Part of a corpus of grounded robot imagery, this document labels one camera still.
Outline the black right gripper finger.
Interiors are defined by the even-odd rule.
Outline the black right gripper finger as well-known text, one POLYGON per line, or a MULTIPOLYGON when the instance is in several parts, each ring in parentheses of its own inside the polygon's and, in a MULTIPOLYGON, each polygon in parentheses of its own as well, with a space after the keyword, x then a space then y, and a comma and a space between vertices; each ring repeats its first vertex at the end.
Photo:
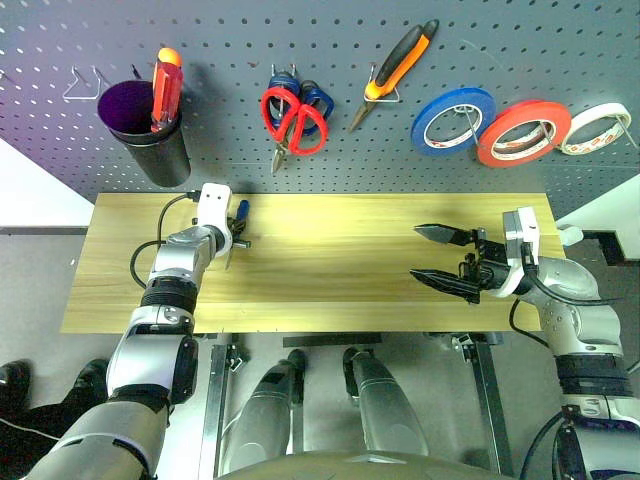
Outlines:
POLYGON ((423 224, 413 228, 427 240, 441 243, 465 246, 473 242, 473 232, 442 224, 423 224))
POLYGON ((441 293, 473 300, 473 283, 453 273, 434 269, 411 269, 409 273, 422 284, 441 293))

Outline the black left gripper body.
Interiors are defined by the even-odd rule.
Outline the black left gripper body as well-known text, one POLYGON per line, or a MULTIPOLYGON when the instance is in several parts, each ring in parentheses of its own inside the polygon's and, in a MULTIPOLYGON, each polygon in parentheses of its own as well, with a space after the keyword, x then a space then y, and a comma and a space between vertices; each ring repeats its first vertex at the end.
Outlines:
POLYGON ((241 238, 242 233, 246 229, 247 220, 246 219, 230 219, 229 222, 229 230, 232 236, 232 247, 240 248, 240 249, 248 249, 251 247, 251 242, 249 240, 244 240, 241 238))

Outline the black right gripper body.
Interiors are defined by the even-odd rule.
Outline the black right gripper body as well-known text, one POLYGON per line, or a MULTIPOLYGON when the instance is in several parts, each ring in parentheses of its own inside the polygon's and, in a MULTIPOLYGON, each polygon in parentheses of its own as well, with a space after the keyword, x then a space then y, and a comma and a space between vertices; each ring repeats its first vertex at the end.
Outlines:
POLYGON ((470 238, 475 252, 467 253, 459 263, 458 276, 467 283, 462 298, 470 304, 479 304, 482 291, 498 289, 505 282, 510 266, 506 246, 488 240, 484 229, 472 229, 470 238))

